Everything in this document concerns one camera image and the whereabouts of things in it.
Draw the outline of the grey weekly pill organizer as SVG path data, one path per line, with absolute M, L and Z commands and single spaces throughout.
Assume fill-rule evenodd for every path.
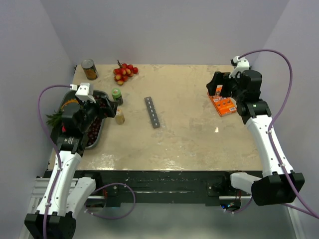
M 159 122 L 159 119 L 158 119 L 158 116 L 157 116 L 157 113 L 156 113 L 152 98 L 151 97 L 145 97 L 144 100 L 145 100 L 146 108 L 148 110 L 148 114 L 149 114 L 149 117 L 150 117 L 150 120 L 151 120 L 152 127 L 154 129 L 159 128 L 160 127 L 160 122 Z

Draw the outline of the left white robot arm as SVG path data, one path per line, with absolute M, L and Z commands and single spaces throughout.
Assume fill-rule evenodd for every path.
M 102 181 L 93 176 L 79 178 L 74 188 L 71 184 L 89 139 L 89 128 L 97 118 L 114 118 L 117 107 L 118 103 L 107 96 L 89 96 L 88 100 L 77 99 L 60 111 L 55 165 L 35 213 L 27 214 L 24 220 L 35 239 L 73 238 L 76 217 L 86 199 L 103 191 Z

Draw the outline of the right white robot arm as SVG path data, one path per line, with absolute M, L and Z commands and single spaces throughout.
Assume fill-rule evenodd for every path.
M 283 153 L 272 122 L 272 113 L 266 101 L 260 98 L 262 75 L 245 70 L 231 77 L 230 73 L 215 72 L 206 85 L 208 95 L 219 95 L 236 101 L 237 113 L 251 132 L 257 146 L 263 170 L 262 177 L 236 172 L 222 183 L 222 190 L 232 196 L 239 190 L 250 195 L 258 206 L 287 204 L 296 198 L 305 183 L 302 173 L 296 173 Z

